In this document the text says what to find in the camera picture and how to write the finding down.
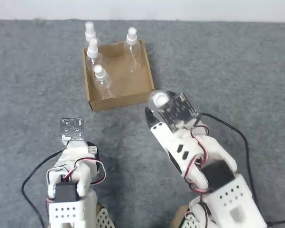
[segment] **white bottle cap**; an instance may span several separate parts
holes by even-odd
[[[137,29],[134,27],[130,27],[127,34],[127,43],[130,45],[134,45],[137,43]]]
[[[101,65],[95,65],[94,66],[94,73],[97,79],[99,80],[104,80],[106,78],[106,76],[108,75],[108,73],[106,72],[105,69],[103,69],[103,67]]]
[[[85,39],[87,42],[90,42],[91,39],[96,39],[94,23],[91,21],[85,23]]]
[[[96,58],[98,56],[98,41],[91,39],[87,48],[87,56],[90,58]]]
[[[169,97],[163,92],[158,92],[154,94],[153,96],[153,102],[158,108],[163,106],[168,101],[169,101]]]

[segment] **white wall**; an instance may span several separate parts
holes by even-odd
[[[285,22],[285,0],[0,0],[0,19]]]

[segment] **grabbed bottle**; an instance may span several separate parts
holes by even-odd
[[[96,39],[90,40],[85,62],[89,72],[92,72],[95,65],[102,64],[102,55],[98,51],[98,41]]]
[[[111,92],[112,80],[106,70],[101,65],[95,65],[94,72],[95,88],[100,92],[101,99],[114,98],[115,95]]]
[[[128,61],[129,72],[135,73],[141,69],[141,45],[137,39],[137,30],[130,27],[127,41],[124,44],[124,55]]]

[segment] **metal bracket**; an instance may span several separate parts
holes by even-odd
[[[63,118],[60,122],[61,141],[83,140],[83,118]]]
[[[197,112],[183,93],[171,98],[169,102],[158,109],[158,112],[173,133],[197,116]]]

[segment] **black cable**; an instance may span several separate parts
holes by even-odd
[[[53,153],[52,155],[48,156],[46,159],[44,159],[37,167],[35,167],[33,169],[33,171],[28,175],[28,177],[26,177],[26,179],[23,181],[22,186],[21,186],[21,193],[23,195],[23,197],[25,198],[25,200],[30,204],[30,206],[33,208],[33,210],[36,212],[36,214],[38,215],[38,218],[40,220],[41,226],[42,228],[45,228],[45,224],[44,221],[42,219],[42,216],[40,214],[40,212],[38,211],[38,209],[36,208],[36,206],[32,203],[32,201],[28,198],[28,196],[26,195],[25,191],[24,191],[24,186],[26,185],[26,183],[29,181],[29,179],[31,179],[31,177],[35,174],[35,172],[42,166],[44,165],[48,160],[56,157],[57,155],[61,154],[63,152],[63,150],[60,150],[56,153]]]
[[[273,225],[281,225],[281,224],[285,224],[285,220],[281,220],[281,221],[274,221],[274,222],[266,222],[270,227],[273,227]]]
[[[200,206],[202,206],[203,210],[204,210],[204,215],[205,215],[205,225],[204,225],[204,228],[208,228],[208,210],[205,206],[205,203],[203,202],[202,200],[202,195],[200,196]]]
[[[200,113],[199,114],[200,117],[203,116],[203,115],[207,116],[207,117],[209,117],[209,118],[211,118],[213,120],[216,120],[216,121],[218,121],[220,123],[222,123],[223,125],[227,126],[228,128],[236,131],[242,137],[243,141],[245,142],[245,146],[246,146],[247,170],[248,170],[249,180],[250,180],[250,183],[251,183],[251,190],[252,190],[252,194],[253,194],[253,197],[254,197],[255,204],[258,207],[258,209],[260,210],[258,199],[257,199],[257,195],[256,195],[256,190],[255,190],[255,186],[254,186],[253,176],[252,176],[252,170],[251,170],[251,165],[250,165],[250,151],[249,151],[249,148],[248,148],[248,141],[247,141],[246,137],[236,127],[232,126],[231,124],[229,124],[227,122],[224,122],[223,120],[217,118],[216,116],[213,116],[213,115],[211,115],[209,113]],[[280,224],[285,224],[285,220],[274,221],[274,222],[266,221],[266,223],[269,226],[280,225]]]
[[[228,128],[236,131],[243,139],[243,141],[245,142],[245,146],[246,146],[246,159],[247,159],[247,170],[248,170],[248,177],[249,177],[249,180],[250,180],[250,184],[251,184],[251,190],[252,190],[252,194],[253,194],[253,197],[254,197],[254,201],[255,201],[255,204],[256,206],[259,208],[259,203],[258,203],[258,198],[257,198],[257,195],[256,195],[256,190],[255,190],[255,185],[254,185],[254,181],[253,181],[253,176],[252,176],[252,170],[251,170],[251,165],[250,165],[250,150],[248,148],[248,141],[245,137],[245,135],[240,131],[238,130],[236,127],[232,126],[231,124],[227,123],[227,122],[224,122],[223,120],[217,118],[216,116],[213,116],[209,113],[200,113],[200,116],[207,116],[213,120],[216,120],[218,121],[219,123],[222,123],[223,125],[227,126]]]

